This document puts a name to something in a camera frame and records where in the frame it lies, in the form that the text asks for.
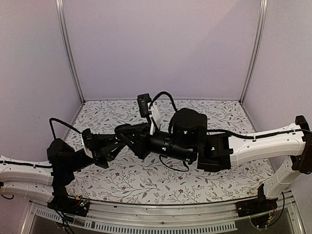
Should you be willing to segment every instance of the ventilation grille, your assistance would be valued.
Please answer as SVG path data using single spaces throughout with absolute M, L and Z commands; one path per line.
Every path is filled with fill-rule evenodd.
M 36 215 L 52 221 L 61 222 L 61 217 L 53 212 L 37 207 Z M 200 227 L 181 227 L 181 228 L 149 228 L 149 227 L 130 227 L 123 225 L 110 225 L 99 221 L 86 220 L 84 226 L 89 230 L 99 231 L 107 234 L 217 234 L 237 230 L 235 222 L 227 222 L 215 225 Z
M 216 234 L 237 230 L 235 222 L 192 228 L 137 228 L 119 227 L 118 225 L 108 225 L 96 221 L 86 221 L 85 228 L 110 234 Z
M 40 208 L 36 209 L 36 215 L 53 221 L 61 221 L 61 217 L 57 213 Z

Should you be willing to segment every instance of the aluminum frame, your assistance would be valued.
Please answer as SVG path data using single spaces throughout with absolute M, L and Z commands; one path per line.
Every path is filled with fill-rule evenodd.
M 235 203 L 237 200 L 188 205 L 139 205 L 103 201 L 91 201 L 86 218 L 75 216 L 72 224 L 87 230 L 104 233 L 141 233 L 141 234 L 186 234 L 188 230 L 197 233 L 222 233 L 236 230 L 239 218 Z M 282 196 L 277 202 L 278 210 L 283 205 Z M 290 190 L 285 192 L 285 210 L 290 214 L 294 234 L 304 234 L 303 225 Z M 22 234 L 29 234 L 34 216 L 61 223 L 55 211 L 43 202 L 31 203 Z
M 247 71 L 244 87 L 243 87 L 243 90 L 239 99 L 239 102 L 242 105 L 244 105 L 244 102 L 246 100 L 250 82 L 253 77 L 254 68 L 255 68 L 255 64 L 256 64 L 259 48 L 260 48 L 260 43 L 261 43 L 261 39 L 263 35 L 265 18 L 267 14 L 267 6 L 268 6 L 268 0 L 261 0 L 260 12 L 259 12 L 259 18 L 258 18 L 258 26 L 257 26 L 257 31 L 256 31 L 256 37 L 254 40 L 254 45 L 253 45 L 253 53 L 252 53 L 252 57 L 248 66 L 248 71 Z
M 60 31 L 61 31 L 61 35 L 62 35 L 62 39 L 63 39 L 63 43 L 64 43 L 64 48 L 65 48 L 66 57 L 68 60 L 69 69 L 70 69 L 70 72 L 72 75 L 72 79 L 74 82 L 75 90 L 77 92 L 79 101 L 81 102 L 81 104 L 83 104 L 85 102 L 85 100 L 84 100 L 81 85 L 80 85 L 80 82 L 78 79 L 77 70 L 76 70 L 76 66 L 75 66 L 74 58 L 73 58 L 73 54 L 72 54 L 72 49 L 71 49 L 71 46 L 69 43 L 63 0 L 56 0 L 56 6 L 57 6 Z

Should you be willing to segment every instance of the wire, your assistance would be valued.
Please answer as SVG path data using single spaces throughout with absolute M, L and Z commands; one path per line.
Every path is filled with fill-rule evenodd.
M 64 231 L 66 231 L 67 234 L 70 234 L 70 233 L 66 230 L 66 228 L 68 228 L 68 229 L 72 232 L 72 234 L 75 234 L 74 231 L 73 231 L 73 229 L 70 227 L 70 225 L 69 225 L 68 222 L 67 222 L 68 217 L 67 217 L 66 215 L 64 215 L 64 214 L 63 214 L 63 216 L 62 216 L 57 210 L 55 210 L 55 212 L 56 212 L 56 213 L 61 217 L 61 219 L 62 219 Z
M 273 213 L 272 213 L 271 217 L 275 217 L 276 209 L 274 208 L 273 205 L 272 205 L 272 209 L 273 209 Z
M 76 133 L 81 134 L 81 132 L 80 132 L 77 128 L 74 128 L 72 125 L 70 125 L 70 124 L 68 124 L 68 123 L 66 123 L 66 122 L 64 122 L 64 121 L 62 121 L 62 120 L 60 120 L 60 119 L 58 119 L 58 118 L 50 118 L 50 119 L 49 119 L 49 123 L 50 123 L 50 127 L 51 127 L 51 131 L 52 131 L 54 140 L 55 140 L 57 137 L 56 137 L 56 135 L 55 135 L 55 131 L 54 131 L 54 127 L 53 127 L 52 121 L 58 122 L 58 123 L 60 123 L 60 124 L 62 124 L 62 125 L 64 125 L 64 126 L 70 128 L 71 130 L 75 131 Z
M 312 134 L 312 131 L 306 130 L 306 129 L 294 129 L 294 130 L 287 130 L 287 131 L 282 131 L 282 132 L 275 132 L 275 133 L 267 133 L 263 135 L 257 135 L 255 137 L 253 136 L 244 136 L 241 134 L 237 134 L 228 130 L 223 130 L 223 129 L 208 129 L 208 133 L 216 133 L 216 132 L 221 132 L 221 133 L 228 133 L 234 137 L 241 138 L 241 139 L 248 139 L 248 140 L 255 140 L 255 139 L 260 139 L 260 138 L 266 138 L 266 137 L 272 137 L 276 136 L 279 134 L 285 134 L 285 133 L 293 133 L 293 132 L 308 132 Z
M 283 195 L 283 208 L 282 208 L 282 211 L 281 211 L 281 213 L 279 214 L 279 216 L 278 216 L 278 218 L 275 220 L 275 222 L 274 223 L 271 223 L 271 224 L 269 224 L 269 225 L 266 225 L 267 223 L 268 223 L 268 221 L 270 221 L 270 220 L 268 220 L 268 221 L 266 221 L 266 223 L 264 223 L 264 224 L 261 224 L 261 225 L 258 225 L 258 224 L 256 224 L 254 221 L 254 219 L 251 219 L 250 218 L 250 222 L 251 222 L 251 224 L 255 227 L 255 228 L 257 228 L 257 229 L 259 229 L 259 230 L 262 230 L 262 229 L 267 229 L 268 227 L 270 227 L 270 226 L 273 226 L 275 223 L 277 223 L 278 222 L 278 220 L 281 218 L 281 216 L 283 215 L 283 213 L 284 213 L 284 209 L 285 209 L 285 195 L 284 195 L 284 193 L 282 192 L 282 195 Z
M 13 200 L 14 198 L 14 195 L 12 195 L 12 197 L 6 197 L 5 195 L 2 195 L 1 196 L 4 198 L 4 199 L 7 199 L 7 200 Z
M 14 162 L 14 161 L 2 161 L 0 160 L 0 163 L 6 163 L 6 164 L 12 164 L 12 165 L 21 165 L 21 166 L 30 166 L 30 167 L 39 167 L 39 168 L 52 168 L 51 166 L 44 166 L 44 165 L 38 165 L 38 164 L 32 164 L 27 162 Z
M 183 161 L 183 165 L 187 168 L 185 171 L 180 170 L 180 169 L 176 169 L 176 168 L 169 167 L 169 166 L 167 166 L 167 165 L 162 161 L 161 157 L 163 157 L 163 156 L 162 156 L 162 155 L 159 155 L 159 160 L 160 160 L 160 162 L 161 162 L 165 167 L 167 167 L 167 168 L 169 168 L 169 169 L 171 169 L 171 170 L 173 170 L 173 171 L 177 171 L 177 172 L 188 172 L 189 169 L 190 169 L 189 166 L 186 165 L 185 161 Z
M 281 216 L 282 216 L 282 214 L 284 212 L 284 209 L 285 209 L 285 195 L 284 195 L 283 192 L 282 192 L 282 195 L 283 195 L 283 208 L 282 208 L 282 211 L 279 214 L 279 217 L 276 219 L 276 221 L 274 223 L 269 224 L 267 227 L 270 227 L 270 226 L 274 225 L 281 218 Z
M 161 96 L 161 95 L 166 95 L 169 97 L 170 101 L 171 101 L 171 104 L 172 104 L 172 107 L 174 108 L 175 112 L 177 112 L 177 108 L 176 108 L 176 105 L 175 105 L 175 101 L 173 99 L 173 97 L 171 96 L 171 94 L 169 94 L 168 92 L 166 91 L 162 91 L 160 92 L 159 94 L 157 94 L 154 99 L 152 100 L 152 102 L 150 103 L 150 106 L 149 106 L 149 109 L 153 106 L 153 103 Z
M 174 118 L 172 117 L 172 118 L 170 119 L 169 126 L 168 126 L 168 132 L 169 132 L 170 134 L 172 134 L 172 126 L 173 126 L 173 124 L 174 124 Z

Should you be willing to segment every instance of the black connector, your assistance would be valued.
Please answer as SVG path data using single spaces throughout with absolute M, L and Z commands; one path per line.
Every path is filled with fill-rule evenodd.
M 137 103 L 142 118 L 147 118 L 150 115 L 148 103 L 152 102 L 149 94 L 141 94 L 137 96 Z
M 258 196 L 254 199 L 244 200 L 237 202 L 236 210 L 238 217 L 245 217 L 250 215 L 256 215 L 263 212 L 268 212 L 277 208 L 277 198 L 267 199 L 264 195 L 264 184 L 261 184 L 258 188 Z

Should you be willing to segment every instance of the black cylindrical motor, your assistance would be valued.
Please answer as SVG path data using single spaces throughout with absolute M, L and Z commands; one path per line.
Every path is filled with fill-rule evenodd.
M 197 160 L 197 147 L 183 146 L 173 141 L 172 135 L 157 131 L 149 136 L 150 150 L 153 153 L 176 158 L 186 162 Z
M 174 114 L 172 125 L 172 134 L 156 131 L 149 136 L 151 152 L 190 163 L 196 161 L 198 145 L 206 142 L 207 117 L 182 108 Z

